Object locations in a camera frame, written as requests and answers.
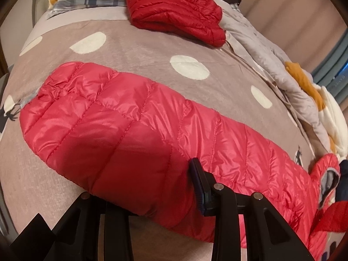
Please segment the bright red puffer jacket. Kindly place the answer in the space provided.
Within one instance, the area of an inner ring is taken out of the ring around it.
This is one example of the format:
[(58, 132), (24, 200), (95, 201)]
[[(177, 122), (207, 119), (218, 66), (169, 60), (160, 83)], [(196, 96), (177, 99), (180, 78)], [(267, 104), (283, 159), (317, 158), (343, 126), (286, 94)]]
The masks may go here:
[(251, 127), (151, 79), (95, 63), (68, 62), (21, 110), (24, 140), (48, 167), (93, 195), (164, 228), (212, 242), (214, 220), (196, 206), (191, 158), (232, 190), (260, 192), (315, 260), (329, 232), (347, 230), (347, 203), (320, 198), (337, 157), (310, 173)]

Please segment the navy blue garment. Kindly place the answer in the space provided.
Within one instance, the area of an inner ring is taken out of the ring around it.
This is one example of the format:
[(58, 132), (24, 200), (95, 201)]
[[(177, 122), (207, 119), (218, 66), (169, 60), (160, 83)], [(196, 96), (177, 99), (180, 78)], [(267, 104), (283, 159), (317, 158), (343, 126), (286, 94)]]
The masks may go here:
[(336, 202), (348, 201), (348, 160), (343, 160), (340, 164), (340, 180), (336, 187)]

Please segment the cream and orange fleece garment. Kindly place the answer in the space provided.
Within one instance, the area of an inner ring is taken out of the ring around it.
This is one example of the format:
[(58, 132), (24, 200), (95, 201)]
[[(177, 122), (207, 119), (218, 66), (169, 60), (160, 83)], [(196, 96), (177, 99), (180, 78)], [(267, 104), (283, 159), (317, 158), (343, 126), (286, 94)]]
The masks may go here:
[(309, 95), (318, 108), (318, 118), (325, 128), (331, 151), (339, 161), (347, 157), (347, 123), (341, 108), (326, 87), (314, 84), (299, 63), (286, 61), (286, 71), (296, 80), (300, 88)]

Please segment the brown polka dot bed cover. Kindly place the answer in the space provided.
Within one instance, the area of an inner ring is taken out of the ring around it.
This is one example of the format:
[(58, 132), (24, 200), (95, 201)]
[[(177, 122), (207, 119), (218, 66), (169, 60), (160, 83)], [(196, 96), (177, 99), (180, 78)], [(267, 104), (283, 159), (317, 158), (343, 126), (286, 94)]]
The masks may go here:
[[(36, 214), (54, 226), (87, 191), (46, 165), (27, 145), (21, 110), (62, 64), (95, 63), (165, 85), (186, 99), (243, 123), (271, 140), (308, 172), (311, 147), (290, 103), (226, 42), (211, 48), (174, 34), (138, 29), (128, 20), (70, 22), (30, 42), (3, 95), (7, 123), (1, 135), (1, 185), (14, 228)], [(164, 228), (145, 216), (134, 222), (136, 259), (206, 259), (211, 243)]]

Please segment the grey blue curtain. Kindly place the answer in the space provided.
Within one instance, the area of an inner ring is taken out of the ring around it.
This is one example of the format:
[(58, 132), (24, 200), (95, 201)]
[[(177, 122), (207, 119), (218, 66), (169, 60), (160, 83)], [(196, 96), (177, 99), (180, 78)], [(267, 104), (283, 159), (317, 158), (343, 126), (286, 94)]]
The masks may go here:
[(347, 98), (347, 47), (346, 30), (331, 52), (312, 72), (314, 83), (326, 87), (339, 104)]

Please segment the grey crumpled quilt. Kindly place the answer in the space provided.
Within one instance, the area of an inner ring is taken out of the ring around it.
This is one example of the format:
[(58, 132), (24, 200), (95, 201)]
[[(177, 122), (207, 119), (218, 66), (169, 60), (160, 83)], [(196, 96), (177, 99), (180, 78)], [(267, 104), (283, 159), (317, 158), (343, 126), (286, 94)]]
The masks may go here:
[(223, 0), (214, 0), (222, 9), (219, 25), (235, 54), (276, 86), (290, 103), (291, 112), (302, 124), (315, 156), (331, 153), (330, 137), (320, 122), (317, 104), (286, 70), (286, 54), (267, 40), (242, 13)]

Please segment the folded dark red puffer jacket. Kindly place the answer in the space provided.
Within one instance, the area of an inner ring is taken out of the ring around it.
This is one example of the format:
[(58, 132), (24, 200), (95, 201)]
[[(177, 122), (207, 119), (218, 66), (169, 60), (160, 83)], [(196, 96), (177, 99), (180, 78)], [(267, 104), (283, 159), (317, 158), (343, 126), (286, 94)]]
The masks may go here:
[(200, 40), (213, 47), (225, 44), (220, 27), (222, 9), (214, 0), (126, 0), (133, 26)]

